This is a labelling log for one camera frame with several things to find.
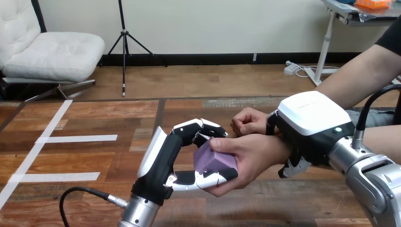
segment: desk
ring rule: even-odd
[[[347,26],[389,26],[397,19],[397,17],[386,17],[381,18],[380,20],[367,20],[365,22],[361,22],[359,19],[359,9],[349,4],[340,3],[336,0],[322,1],[327,6],[327,11],[330,12],[329,27],[327,28],[327,33],[324,37],[322,51],[320,53],[319,62],[316,67],[316,73],[313,72],[313,70],[310,68],[305,68],[305,72],[308,74],[309,78],[316,86],[321,84],[322,74],[332,74],[333,72],[335,72],[335,70],[333,69],[323,69],[327,51],[329,50],[330,46],[335,19],[338,19],[341,23]],[[393,80],[393,83],[400,84],[400,82],[396,79]]]
[[[246,106],[270,113],[283,97],[155,99],[138,101],[72,102],[56,122],[51,137],[117,135],[116,140],[46,142],[26,175],[17,182],[0,210],[0,226],[63,226],[61,194],[86,186],[128,199],[138,167],[155,126],[170,131],[193,118],[221,124],[230,136],[230,119]],[[0,190],[31,152],[62,102],[27,103],[0,131]],[[182,148],[174,169],[192,170],[195,146]],[[154,227],[371,227],[342,177],[332,170],[311,167],[295,178],[281,180],[273,166],[246,189],[221,198],[206,192],[173,193],[160,209]],[[57,181],[46,174],[98,173]],[[64,203],[71,226],[110,227],[121,209],[83,192]]]

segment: purple foam block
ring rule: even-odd
[[[193,154],[193,167],[198,173],[204,171],[220,171],[227,168],[237,169],[235,157],[230,154],[222,154],[210,148],[210,140],[205,142]]]

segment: gray pants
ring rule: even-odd
[[[357,124],[360,113],[352,110],[347,110],[349,117],[354,125]],[[378,111],[370,110],[367,115],[366,127],[380,127],[392,125],[394,111]]]

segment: electrical cord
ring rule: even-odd
[[[60,198],[60,214],[61,214],[61,218],[63,220],[65,227],[70,227],[70,226],[68,224],[67,218],[65,217],[65,213],[64,213],[64,199],[69,193],[74,192],[74,191],[88,192],[88,193],[98,196],[106,201],[108,201],[108,198],[110,195],[105,192],[101,192],[101,191],[98,191],[95,189],[90,189],[90,188],[85,188],[85,187],[73,187],[73,188],[66,190]]]
[[[306,78],[306,77],[308,77],[308,75],[306,75],[306,76],[301,76],[301,75],[299,75],[298,74],[298,72],[299,71],[304,71],[305,72],[305,69],[306,68],[310,68],[310,69],[313,69],[313,70],[316,70],[316,68],[315,67],[317,67],[317,65],[311,65],[311,66],[303,66],[303,65],[298,65],[300,68],[295,72],[295,74],[297,75],[297,76],[299,76],[299,77],[302,77],[302,78]],[[329,69],[339,69],[339,67],[335,67],[335,66],[323,66],[323,68],[329,68]]]
[[[367,100],[367,102],[365,103],[361,114],[359,116],[358,119],[358,123],[356,125],[356,130],[358,131],[364,131],[366,128],[366,120],[367,120],[367,114],[369,113],[370,110],[370,106],[372,105],[372,103],[380,96],[384,95],[385,93],[392,91],[392,90],[397,90],[397,89],[401,89],[401,84],[396,84],[396,85],[389,85],[387,87],[384,87],[383,89],[381,89],[380,91],[374,93],[372,96],[370,96],[370,98]]]

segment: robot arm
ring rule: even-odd
[[[131,199],[122,214],[119,227],[149,227],[164,200],[173,191],[195,191],[215,186],[238,177],[234,168],[218,172],[174,172],[173,164],[181,147],[202,146],[209,137],[227,137],[218,124],[205,119],[193,119],[176,125],[167,135],[158,127],[132,187]]]
[[[348,114],[323,94],[312,91],[283,100],[266,121],[296,147],[281,178],[311,165],[330,165],[345,177],[374,227],[401,227],[401,166],[363,144],[364,127],[355,129]]]

